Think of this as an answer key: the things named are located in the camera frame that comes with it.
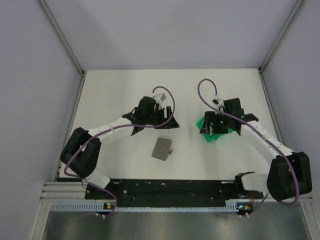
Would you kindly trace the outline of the green plastic bin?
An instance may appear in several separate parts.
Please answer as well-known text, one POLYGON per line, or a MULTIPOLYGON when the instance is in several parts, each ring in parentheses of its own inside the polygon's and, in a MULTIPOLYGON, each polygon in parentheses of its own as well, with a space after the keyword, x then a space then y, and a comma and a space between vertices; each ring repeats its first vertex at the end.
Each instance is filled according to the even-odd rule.
MULTIPOLYGON (((203 123, 204 123, 205 117, 202 117, 197 123, 196 126, 198 127, 199 130, 202 129, 203 127, 203 123)), ((206 140, 207 143, 218 140, 220 137, 222 137, 223 135, 226 135, 225 133, 219 133, 219 134, 207 134, 207 133, 203 133, 202 134, 206 140)))

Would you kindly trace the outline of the grey card holder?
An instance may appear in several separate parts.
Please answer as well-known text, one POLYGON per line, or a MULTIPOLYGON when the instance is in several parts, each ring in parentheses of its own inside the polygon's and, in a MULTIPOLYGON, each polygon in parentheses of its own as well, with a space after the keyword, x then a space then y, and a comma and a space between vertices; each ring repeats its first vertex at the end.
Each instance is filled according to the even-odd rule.
POLYGON ((172 153, 172 140, 159 137, 156 140, 151 156, 155 159, 166 161, 172 153))

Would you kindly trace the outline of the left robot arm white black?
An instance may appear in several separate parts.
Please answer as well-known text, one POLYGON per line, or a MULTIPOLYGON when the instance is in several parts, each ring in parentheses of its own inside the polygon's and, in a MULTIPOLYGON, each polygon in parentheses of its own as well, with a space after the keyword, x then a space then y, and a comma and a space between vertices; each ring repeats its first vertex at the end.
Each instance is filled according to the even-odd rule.
POLYGON ((90 130, 76 128, 60 155, 60 161, 65 164, 64 174, 86 180, 96 186, 98 195, 109 198, 114 191, 111 178, 97 166, 102 143, 131 137, 146 128, 179 128, 174 118, 176 102, 173 100, 173 106, 163 107, 164 98, 163 94, 144 96, 137 107, 112 123, 90 130))

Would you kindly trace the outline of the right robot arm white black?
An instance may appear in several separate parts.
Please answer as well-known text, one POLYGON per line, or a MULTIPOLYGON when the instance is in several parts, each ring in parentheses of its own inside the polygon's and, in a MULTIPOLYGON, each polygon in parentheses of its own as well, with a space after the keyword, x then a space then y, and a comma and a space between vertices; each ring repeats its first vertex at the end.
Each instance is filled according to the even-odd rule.
POLYGON ((214 136, 236 132, 269 166, 268 173, 239 173, 236 176, 239 182, 233 185, 237 197, 245 198, 251 191, 257 191, 270 194, 281 202, 312 191, 310 159, 305 152, 295 152, 280 143, 262 127, 254 114, 244 112, 239 98, 223 100, 216 97, 212 102, 214 110, 205 112, 200 133, 214 136))

